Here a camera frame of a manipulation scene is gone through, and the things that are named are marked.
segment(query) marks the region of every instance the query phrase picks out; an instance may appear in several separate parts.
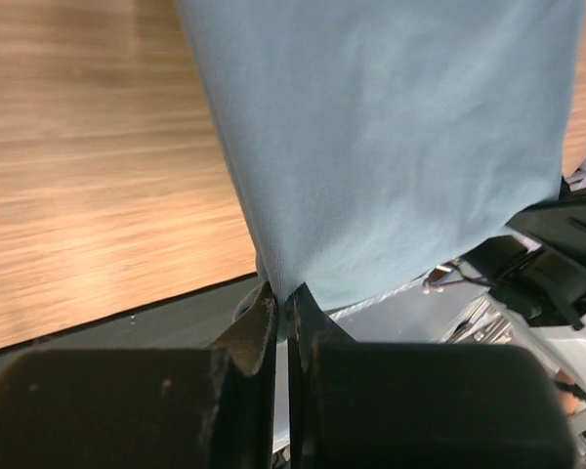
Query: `fabric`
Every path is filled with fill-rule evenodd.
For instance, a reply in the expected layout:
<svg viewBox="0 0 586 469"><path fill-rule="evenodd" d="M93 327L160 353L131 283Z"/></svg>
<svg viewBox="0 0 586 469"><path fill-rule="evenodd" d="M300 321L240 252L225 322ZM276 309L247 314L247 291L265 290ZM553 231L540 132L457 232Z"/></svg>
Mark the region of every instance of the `fabric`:
<svg viewBox="0 0 586 469"><path fill-rule="evenodd" d="M381 295L558 194L582 1L178 6L279 301Z"/></svg>
<svg viewBox="0 0 586 469"><path fill-rule="evenodd" d="M208 345L212 350L226 349L245 376L252 376L261 369L270 341L278 333L276 319L281 314L268 283L252 291L254 301L245 309L242 318Z"/></svg>

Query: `wire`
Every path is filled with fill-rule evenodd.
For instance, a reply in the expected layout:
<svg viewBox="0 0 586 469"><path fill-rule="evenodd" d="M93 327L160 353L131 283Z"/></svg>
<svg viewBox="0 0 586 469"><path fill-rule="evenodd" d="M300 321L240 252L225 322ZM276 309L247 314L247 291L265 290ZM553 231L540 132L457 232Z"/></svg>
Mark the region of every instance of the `wire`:
<svg viewBox="0 0 586 469"><path fill-rule="evenodd" d="M554 379L554 386L556 386L559 391L573 394L574 397L586 403L586 391L580 388L577 384L563 383L557 379Z"/></svg>
<svg viewBox="0 0 586 469"><path fill-rule="evenodd" d="M470 283L469 281L466 281L464 279L462 280L450 280L450 281L434 281L434 282L430 282L430 286L432 288L445 288L446 286L452 286L452 285L464 285L465 283Z"/></svg>
<svg viewBox="0 0 586 469"><path fill-rule="evenodd" d="M462 272L462 269L458 265L454 266L454 268L455 271L460 275L460 277L462 277L462 279L467 281L468 283L472 283L473 285L485 286L487 288L493 288L495 286L494 283L491 283L485 279L482 280L481 278L472 278L465 275L465 273Z"/></svg>

